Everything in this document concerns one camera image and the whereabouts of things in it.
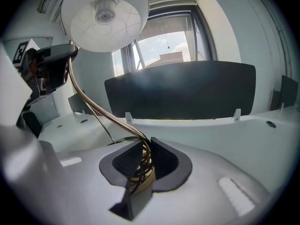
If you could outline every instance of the white clip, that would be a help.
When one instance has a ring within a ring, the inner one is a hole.
[[[281,107],[279,108],[279,110],[283,110],[283,109],[284,109],[284,107],[285,107],[285,104],[284,104],[284,103],[282,103],[282,104],[281,104]]]
[[[133,118],[130,112],[125,112],[125,118],[127,123],[133,123]]]
[[[235,109],[234,115],[232,117],[234,122],[237,122],[240,120],[240,114],[241,114],[241,109],[240,108]]]

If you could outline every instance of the white lamp shade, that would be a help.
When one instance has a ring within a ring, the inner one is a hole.
[[[135,40],[148,14],[149,0],[64,0],[61,23],[82,49],[110,52]]]

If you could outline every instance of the screw hole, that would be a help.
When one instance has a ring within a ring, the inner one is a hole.
[[[272,123],[271,121],[266,121],[266,123],[268,124],[269,127],[276,128],[276,125],[274,123]]]

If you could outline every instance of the window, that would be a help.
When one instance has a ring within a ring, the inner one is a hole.
[[[190,20],[190,16],[183,15],[147,22],[137,39],[145,67],[195,60],[192,51],[195,37]]]
[[[120,49],[112,53],[112,64],[115,77],[124,74]]]
[[[150,11],[138,38],[112,53],[115,76],[168,63],[217,59],[207,27],[198,6]]]

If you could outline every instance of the light bulb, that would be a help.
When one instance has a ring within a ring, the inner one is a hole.
[[[112,23],[116,19],[115,8],[114,0],[100,0],[96,4],[96,22],[102,25]]]

